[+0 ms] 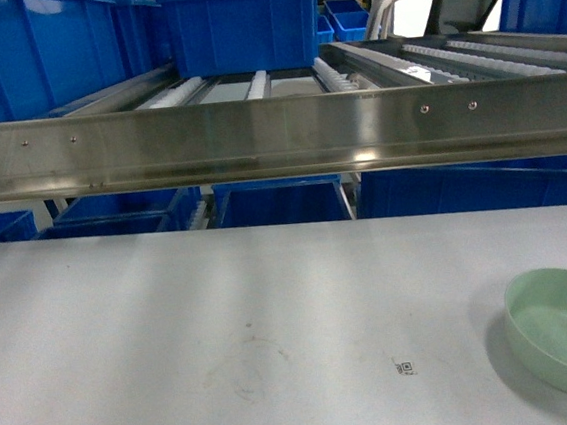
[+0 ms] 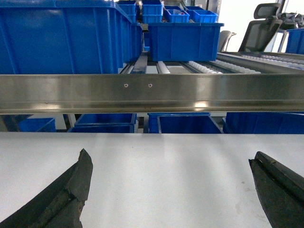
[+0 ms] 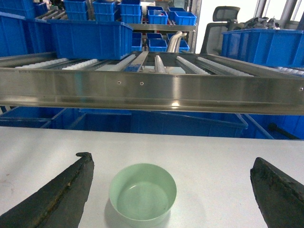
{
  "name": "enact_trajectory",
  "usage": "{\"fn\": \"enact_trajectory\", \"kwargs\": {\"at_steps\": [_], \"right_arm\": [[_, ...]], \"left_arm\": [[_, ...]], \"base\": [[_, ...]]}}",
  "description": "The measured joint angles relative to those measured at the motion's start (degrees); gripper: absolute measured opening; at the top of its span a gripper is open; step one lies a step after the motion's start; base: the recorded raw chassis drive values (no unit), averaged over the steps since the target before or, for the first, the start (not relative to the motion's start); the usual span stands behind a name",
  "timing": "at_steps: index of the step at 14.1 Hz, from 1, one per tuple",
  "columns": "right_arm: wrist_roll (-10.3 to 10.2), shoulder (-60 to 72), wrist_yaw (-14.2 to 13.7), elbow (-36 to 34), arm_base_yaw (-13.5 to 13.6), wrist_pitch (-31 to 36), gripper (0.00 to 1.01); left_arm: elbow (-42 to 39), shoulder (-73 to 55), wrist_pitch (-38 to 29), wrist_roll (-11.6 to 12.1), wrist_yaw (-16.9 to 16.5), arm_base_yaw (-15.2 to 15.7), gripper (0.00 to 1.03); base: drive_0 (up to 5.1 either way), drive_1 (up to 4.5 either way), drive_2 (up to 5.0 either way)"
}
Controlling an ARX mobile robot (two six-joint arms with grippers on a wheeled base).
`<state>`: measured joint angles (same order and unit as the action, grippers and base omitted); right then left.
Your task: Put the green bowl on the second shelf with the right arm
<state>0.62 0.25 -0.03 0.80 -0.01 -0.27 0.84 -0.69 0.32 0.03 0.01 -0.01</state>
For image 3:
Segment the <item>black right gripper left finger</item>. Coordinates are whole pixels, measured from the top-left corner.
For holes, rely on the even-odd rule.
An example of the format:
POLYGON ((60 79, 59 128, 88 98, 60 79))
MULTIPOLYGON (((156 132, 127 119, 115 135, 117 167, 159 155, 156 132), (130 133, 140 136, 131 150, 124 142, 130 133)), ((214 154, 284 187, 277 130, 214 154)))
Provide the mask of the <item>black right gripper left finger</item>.
POLYGON ((91 153, 79 159, 0 217, 2 228, 77 228, 94 175, 91 153))

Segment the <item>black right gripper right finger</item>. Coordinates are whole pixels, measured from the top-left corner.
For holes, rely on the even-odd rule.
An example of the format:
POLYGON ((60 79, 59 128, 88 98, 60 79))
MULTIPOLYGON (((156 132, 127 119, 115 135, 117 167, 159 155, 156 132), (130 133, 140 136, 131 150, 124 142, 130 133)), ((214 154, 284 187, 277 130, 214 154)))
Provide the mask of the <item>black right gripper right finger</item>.
POLYGON ((250 170, 253 193, 269 228, 304 226, 304 185, 261 157, 250 170))

